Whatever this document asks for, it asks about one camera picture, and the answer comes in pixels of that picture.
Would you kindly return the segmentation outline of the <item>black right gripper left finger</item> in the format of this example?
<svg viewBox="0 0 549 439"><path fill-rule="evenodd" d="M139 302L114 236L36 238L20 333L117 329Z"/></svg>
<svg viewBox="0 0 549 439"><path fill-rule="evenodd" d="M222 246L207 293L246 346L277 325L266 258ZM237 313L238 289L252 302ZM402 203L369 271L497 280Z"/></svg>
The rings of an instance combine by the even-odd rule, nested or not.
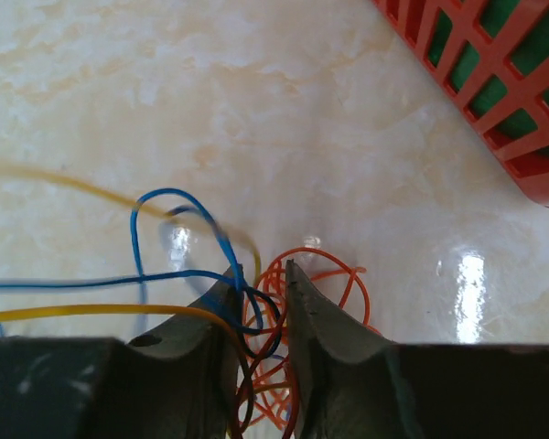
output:
<svg viewBox="0 0 549 439"><path fill-rule="evenodd" d="M129 342L0 338L0 438L222 438L238 367L225 332L189 314Z"/></svg>

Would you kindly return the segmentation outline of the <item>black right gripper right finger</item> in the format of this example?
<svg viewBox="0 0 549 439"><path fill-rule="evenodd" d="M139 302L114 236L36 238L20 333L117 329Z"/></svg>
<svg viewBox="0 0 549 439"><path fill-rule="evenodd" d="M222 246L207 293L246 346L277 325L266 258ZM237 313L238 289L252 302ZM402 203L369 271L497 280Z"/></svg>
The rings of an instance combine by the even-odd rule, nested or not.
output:
<svg viewBox="0 0 549 439"><path fill-rule="evenodd" d="M382 337L285 267L299 438L549 438L549 344Z"/></svg>

